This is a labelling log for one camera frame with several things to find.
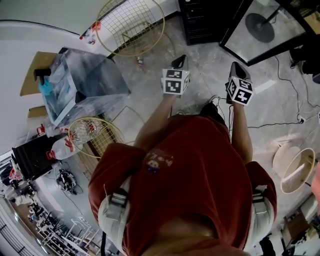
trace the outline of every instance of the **wire basket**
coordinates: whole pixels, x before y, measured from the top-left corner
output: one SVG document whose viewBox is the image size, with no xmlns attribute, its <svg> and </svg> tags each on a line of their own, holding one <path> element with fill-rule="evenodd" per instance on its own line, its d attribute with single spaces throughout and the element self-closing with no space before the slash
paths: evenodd
<svg viewBox="0 0 320 256">
<path fill-rule="evenodd" d="M 79 151 L 93 158 L 101 158 L 109 144 L 124 141 L 123 134 L 116 126 L 96 117 L 75 120 L 70 125 L 68 134 Z"/>
<path fill-rule="evenodd" d="M 158 22 L 144 0 L 109 0 L 97 15 L 96 36 L 101 45 L 109 52 L 125 57 L 139 56 L 152 49 L 165 30 L 165 15 L 154 0 L 154 8 L 162 14 Z M 117 50 L 109 49 L 103 42 L 106 28 L 114 37 Z"/>
</svg>

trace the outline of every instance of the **black drawer unit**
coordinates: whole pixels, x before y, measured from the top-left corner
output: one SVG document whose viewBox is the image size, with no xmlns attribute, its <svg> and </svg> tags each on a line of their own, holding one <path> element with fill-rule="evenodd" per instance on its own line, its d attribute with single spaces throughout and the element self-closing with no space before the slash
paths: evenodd
<svg viewBox="0 0 320 256">
<path fill-rule="evenodd" d="M 187 45 L 220 42 L 241 0 L 179 0 Z"/>
</svg>

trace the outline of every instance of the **red t-shirt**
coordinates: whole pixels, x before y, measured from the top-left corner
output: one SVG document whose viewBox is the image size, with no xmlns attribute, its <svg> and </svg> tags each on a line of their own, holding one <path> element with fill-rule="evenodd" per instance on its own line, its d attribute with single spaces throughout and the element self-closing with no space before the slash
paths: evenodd
<svg viewBox="0 0 320 256">
<path fill-rule="evenodd" d="M 265 196 L 277 212 L 272 179 L 257 162 L 244 165 L 227 128 L 209 117 L 171 118 L 149 152 L 110 144 L 89 183 L 95 218 L 106 194 L 129 176 L 130 212 L 123 237 L 129 256 L 141 255 L 164 223 L 188 214 L 209 217 L 222 244 L 243 249 L 252 191 L 258 185 L 267 185 Z"/>
</svg>

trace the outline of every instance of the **patch on shirt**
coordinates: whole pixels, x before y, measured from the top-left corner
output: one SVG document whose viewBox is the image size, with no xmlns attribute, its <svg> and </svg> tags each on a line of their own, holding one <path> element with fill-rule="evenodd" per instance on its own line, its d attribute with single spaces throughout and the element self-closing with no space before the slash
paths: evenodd
<svg viewBox="0 0 320 256">
<path fill-rule="evenodd" d="M 174 162 L 174 157 L 160 149 L 153 149 L 146 154 L 145 161 L 147 171 L 152 174 L 157 174 L 161 167 L 170 167 Z"/>
</svg>

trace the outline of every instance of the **round wire mesh frame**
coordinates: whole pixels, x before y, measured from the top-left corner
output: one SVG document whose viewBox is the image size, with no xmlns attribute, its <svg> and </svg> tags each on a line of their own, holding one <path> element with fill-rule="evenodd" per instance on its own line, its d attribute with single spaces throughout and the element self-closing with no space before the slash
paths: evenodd
<svg viewBox="0 0 320 256">
<path fill-rule="evenodd" d="M 123 134 L 115 125 L 96 117 L 75 120 L 69 127 L 68 135 L 80 152 L 93 158 L 101 158 L 109 144 L 124 142 Z M 85 143 L 88 147 L 79 147 Z"/>
<path fill-rule="evenodd" d="M 151 50 L 165 31 L 165 14 L 156 1 L 151 1 L 162 14 L 162 28 L 144 0 L 109 0 L 99 11 L 96 22 L 113 35 L 118 52 L 105 46 L 95 26 L 101 45 L 114 55 L 124 57 L 139 56 Z"/>
</svg>

